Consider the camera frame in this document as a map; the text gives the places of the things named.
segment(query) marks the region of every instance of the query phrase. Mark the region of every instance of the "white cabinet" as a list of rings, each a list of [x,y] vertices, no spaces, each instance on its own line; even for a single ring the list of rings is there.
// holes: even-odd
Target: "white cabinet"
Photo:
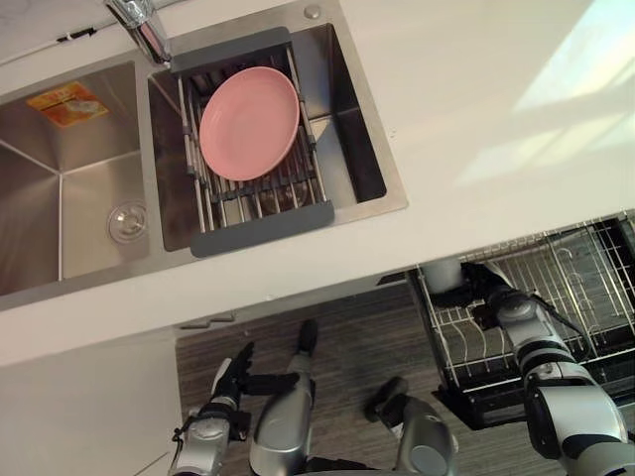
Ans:
[[[0,474],[166,474],[180,425],[172,332],[0,369]]]

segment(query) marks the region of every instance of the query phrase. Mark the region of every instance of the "drain strainer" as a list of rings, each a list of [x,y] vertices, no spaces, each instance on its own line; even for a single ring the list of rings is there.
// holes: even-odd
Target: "drain strainer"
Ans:
[[[141,201],[127,201],[116,206],[108,216],[108,234],[125,245],[137,241],[146,231],[146,206]]]

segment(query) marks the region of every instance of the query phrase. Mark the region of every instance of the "faucet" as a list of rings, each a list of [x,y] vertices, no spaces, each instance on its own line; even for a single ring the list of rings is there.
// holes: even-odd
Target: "faucet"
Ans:
[[[152,0],[104,0],[150,62],[170,63],[170,45]]]

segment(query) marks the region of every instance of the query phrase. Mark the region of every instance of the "dish drying rack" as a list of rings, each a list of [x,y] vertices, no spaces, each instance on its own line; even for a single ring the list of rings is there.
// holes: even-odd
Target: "dish drying rack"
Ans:
[[[537,293],[591,342],[553,320],[573,356],[617,405],[635,400],[633,211],[532,235],[461,257],[498,266],[513,286]],[[435,395],[472,429],[524,419],[522,382],[500,328],[483,331],[468,308],[437,308],[421,269],[409,275],[442,383]]]
[[[298,93],[300,124],[296,139],[271,172],[234,181],[207,167],[198,131],[205,105],[214,91],[236,72],[268,66],[286,75]],[[192,176],[200,233],[191,251],[211,256],[328,225],[334,219],[326,198],[307,108],[285,28],[260,32],[175,57],[188,173]]]

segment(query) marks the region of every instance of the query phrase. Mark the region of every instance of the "wooden floor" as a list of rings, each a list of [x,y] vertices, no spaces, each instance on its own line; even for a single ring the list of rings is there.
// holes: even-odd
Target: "wooden floor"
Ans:
[[[459,475],[563,475],[558,463],[531,447],[523,422],[471,431],[431,395],[439,384],[424,328],[405,285],[314,305],[245,324],[183,338],[177,356],[184,412],[208,398],[215,370],[250,340],[252,373],[283,373],[304,319],[320,326],[314,357],[317,402],[312,455],[357,460],[388,469],[397,443],[380,423],[361,414],[364,401],[389,378],[410,382],[410,394],[431,402],[459,442]],[[263,398],[246,397],[242,409],[256,421]],[[627,424],[635,425],[633,407]],[[223,476],[248,475],[248,443],[230,445]]]

